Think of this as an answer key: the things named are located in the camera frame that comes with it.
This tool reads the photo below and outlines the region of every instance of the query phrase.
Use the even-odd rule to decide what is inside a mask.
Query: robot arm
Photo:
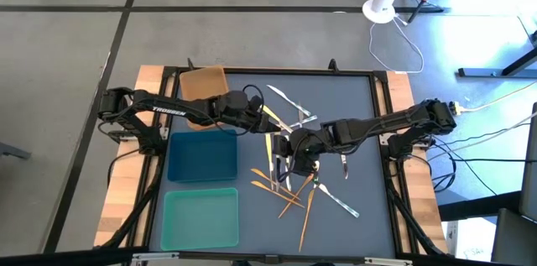
[[[188,102],[119,87],[106,90],[101,99],[98,117],[105,123],[118,123],[125,133],[135,136],[140,144],[140,153],[156,155],[166,150],[159,127],[148,127],[137,116],[141,111],[162,112],[185,117],[201,126],[227,123],[244,128],[250,133],[279,132],[280,128],[269,121],[269,116],[259,111],[262,104],[258,96],[248,97],[243,91],[229,91],[220,96],[196,99]]]
[[[289,141],[275,135],[274,153],[284,158],[293,156],[289,171],[307,176],[315,172],[315,162],[320,154],[352,154],[369,137],[409,128],[388,139],[390,157],[397,159],[410,154],[412,146],[424,137],[448,134],[455,126],[446,103],[426,100],[406,110],[373,119],[340,119],[322,123],[321,129],[316,131],[299,128],[292,132]]]

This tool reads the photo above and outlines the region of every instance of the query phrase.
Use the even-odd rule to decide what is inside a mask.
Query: black cable
[[[151,180],[151,184],[147,187],[146,191],[143,193],[140,201],[133,207],[131,213],[127,216],[122,225],[114,232],[112,237],[104,244],[101,245],[102,248],[117,248],[121,244],[121,241],[125,238],[127,233],[130,231],[132,225],[137,221],[140,214],[142,213],[145,206],[148,202],[155,197],[158,189],[158,181],[162,175],[160,167],[162,165],[162,157],[159,157],[159,162],[157,163],[157,168],[155,169],[155,175]]]
[[[447,149],[451,150],[451,148],[449,147],[449,145],[447,145],[443,140],[441,140],[441,139],[439,139],[439,138],[437,138],[437,137],[435,137],[435,139],[438,140],[438,141],[440,141],[440,142],[442,142],[442,143],[447,147]],[[445,149],[443,149],[443,148],[442,148],[441,146],[439,146],[439,145],[436,145],[436,147],[437,147],[437,148],[440,148],[440,149],[442,149],[442,150],[445,151]],[[464,158],[462,158],[459,154],[457,154],[457,153],[455,153],[455,152],[452,152],[452,153],[453,153],[455,156],[457,156],[459,159],[464,160]],[[450,159],[451,159],[451,162],[455,163],[455,160],[453,159],[452,156],[450,156]],[[467,165],[468,169],[469,169],[469,170],[476,176],[476,178],[479,180],[479,182],[481,182],[481,184],[483,184],[483,186],[485,186],[488,190],[490,190],[495,196],[498,195],[498,194],[496,194],[496,192],[495,192],[493,189],[491,189],[490,187],[488,187],[488,185],[487,185],[483,180],[481,180],[481,178],[479,177],[479,175],[473,170],[473,168],[472,168],[466,161],[463,161],[463,162]]]
[[[110,185],[110,179],[112,178],[112,170],[113,170],[113,168],[114,168],[114,164],[116,163],[116,161],[118,161],[119,159],[121,159],[121,158],[123,158],[123,157],[125,157],[125,156],[128,156],[128,155],[130,155],[130,154],[132,154],[132,153],[136,153],[136,152],[138,152],[138,151],[139,151],[139,149],[134,149],[134,150],[132,150],[132,151],[130,151],[130,152],[127,152],[127,153],[124,153],[124,154],[120,154],[119,156],[117,156],[116,158],[114,158],[114,159],[112,160],[112,162],[111,162],[110,165],[108,166],[107,185]]]
[[[109,133],[107,133],[107,132],[105,132],[104,130],[102,130],[102,126],[105,125],[105,124],[107,124],[107,123],[106,123],[106,122],[99,123],[99,124],[97,125],[97,129],[98,129],[99,132],[101,132],[102,134],[104,134],[104,135],[110,137],[110,134],[109,134]]]
[[[433,175],[433,168],[432,168],[432,166],[430,166],[429,161],[425,160],[424,158],[421,158],[420,156],[416,156],[416,155],[414,155],[414,154],[410,154],[409,156],[412,157],[412,158],[419,159],[419,160],[423,161],[425,164],[427,164],[427,166],[429,166],[429,174],[430,174],[430,176],[432,177],[432,175]]]
[[[250,85],[245,85],[244,88],[242,89],[242,91],[243,91],[244,93],[246,93],[245,91],[246,91],[246,89],[248,89],[249,87],[252,87],[252,88],[256,89],[256,90],[258,91],[259,95],[261,96],[261,107],[260,107],[260,112],[263,112],[263,108],[264,108],[264,106],[265,106],[265,96],[264,96],[263,93],[261,92],[261,89],[259,89],[259,87],[256,86],[256,85],[251,85],[251,84],[250,84]],[[253,128],[253,126],[251,126],[248,130],[245,130],[244,132],[237,134],[237,136],[243,136],[243,135],[246,134],[246,133],[250,133],[250,132],[252,131],[252,128]]]
[[[450,173],[450,174],[447,174],[447,175],[443,175],[441,177],[436,177],[436,178],[433,178],[432,180],[438,180],[438,179],[441,179],[438,183],[435,184],[435,186],[433,187],[433,189],[435,190],[435,193],[440,193],[444,190],[447,190],[449,189],[453,183],[455,182],[455,178],[456,178],[456,162],[453,161],[453,156],[451,156],[451,154],[444,148],[442,148],[441,146],[438,146],[435,144],[435,146],[441,150],[443,150],[444,152],[447,153],[447,155],[449,156],[449,159],[451,161],[451,167],[453,168],[453,171]],[[449,180],[447,181],[447,184],[446,186],[444,186],[444,188],[442,189],[439,189],[437,190],[436,188],[438,186],[440,186],[445,180],[447,180],[449,178]]]
[[[356,151],[358,150],[358,148],[360,148],[360,145],[362,145],[362,143],[364,143],[366,141],[367,138],[369,138],[369,133],[371,133],[371,131],[378,127],[379,125],[381,125],[381,123],[377,123],[377,124],[373,124],[365,133],[365,135],[360,139],[360,141],[354,146],[354,148],[352,148],[350,151],[348,152],[340,152],[340,154],[342,155],[350,155],[350,154],[354,154],[356,153]]]
[[[113,120],[108,119],[109,117],[114,117],[114,118],[121,117],[121,116],[123,116],[123,114],[125,114],[126,112],[130,111],[133,107],[135,107],[137,103],[147,101],[147,100],[150,100],[150,98],[143,98],[143,99],[140,99],[137,102],[132,102],[130,106],[126,107],[123,111],[121,111],[121,112],[119,112],[117,114],[116,113],[114,113],[114,114],[105,114],[105,115],[102,116],[102,121],[106,122],[106,123],[113,123]]]
[[[390,178],[397,177],[399,174],[401,174],[401,170],[403,170],[403,167],[404,161],[402,158],[395,160],[395,174],[391,174]]]
[[[279,177],[276,177],[278,179],[278,182],[279,183],[284,183],[285,179],[287,178],[288,175],[290,175],[291,173],[293,173],[293,170],[295,169],[295,162],[296,162],[296,153],[299,151],[299,147],[300,145],[304,142],[304,140],[306,140],[308,138],[308,136],[310,136],[309,133],[305,133],[304,136],[302,136],[302,138],[300,138],[299,142],[296,144],[296,150],[293,152],[293,156],[291,157],[291,162],[290,162],[290,165],[289,165],[289,169],[284,172],[283,174],[280,174],[279,173],[279,169],[278,169],[278,161],[277,164],[276,164],[276,175],[279,176]]]
[[[521,123],[519,124],[518,126],[514,126],[513,128],[511,129],[515,129],[515,128],[519,128],[519,127],[522,127],[524,125],[530,125],[531,123]],[[469,138],[466,138],[466,139],[460,139],[460,140],[455,140],[455,141],[451,141],[449,143],[445,143],[442,141],[443,144],[441,145],[452,145],[452,144],[455,144],[455,143],[461,143],[461,142],[466,142],[466,141],[469,141],[469,140],[473,140],[473,139],[480,139],[480,138],[483,138],[485,136],[491,136],[491,135],[494,135],[494,134],[497,134],[497,133],[501,133],[501,132],[504,132],[504,131],[507,131],[508,128],[502,128],[501,130],[498,130],[496,132],[491,132],[491,133],[485,133],[483,135],[479,135],[479,136],[472,136],[472,137],[469,137]]]
[[[493,161],[493,162],[537,162],[534,159],[487,159],[487,158],[475,158],[475,159],[454,159],[455,161],[471,162],[471,161]]]

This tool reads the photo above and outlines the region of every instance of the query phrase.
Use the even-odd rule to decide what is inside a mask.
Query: desk leg
[[[537,62],[537,47],[526,53],[513,64],[503,69],[460,68],[460,77],[495,77],[495,78],[533,78],[537,79],[537,70],[526,70]]]
[[[518,213],[519,203],[520,191],[514,191],[498,196],[445,204],[438,206],[438,209],[441,220],[445,222],[496,215],[500,208],[507,208]]]

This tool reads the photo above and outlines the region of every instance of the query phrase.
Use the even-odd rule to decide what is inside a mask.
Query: blue plastic tray
[[[222,131],[174,133],[168,180],[197,182],[237,178],[237,136]]]

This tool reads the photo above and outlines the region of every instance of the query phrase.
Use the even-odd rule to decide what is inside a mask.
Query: gray table surface
[[[296,102],[300,101],[303,107],[319,117],[319,120],[307,123],[306,128],[318,129],[319,123],[339,118],[374,116],[369,81],[366,77],[231,74],[227,75],[227,83],[233,90],[241,90],[247,84],[259,86],[263,91],[266,105],[288,124],[298,121],[298,111],[265,85],[278,87],[289,98]],[[253,95],[254,92],[254,89],[248,89],[249,95]],[[190,131],[185,119],[175,118],[170,132]],[[384,191],[378,140],[368,139],[355,154],[347,157],[348,180],[343,178],[339,155],[323,154],[320,162],[320,182],[324,183],[334,196],[358,211],[360,217],[354,218],[326,194],[316,190],[304,245],[299,253],[305,209],[292,206],[281,219],[278,219],[286,201],[250,184],[251,180],[268,184],[250,171],[251,168],[258,168],[267,175],[269,173],[265,137],[262,134],[249,133],[238,139],[236,180],[171,182],[166,179],[168,160],[165,160],[150,249],[161,250],[163,198],[166,192],[235,187],[238,190],[239,200],[238,246],[207,248],[200,251],[392,258],[394,242]],[[291,180],[293,190],[298,190],[304,177],[292,175]],[[305,204],[311,188],[312,186],[308,185],[300,196]]]

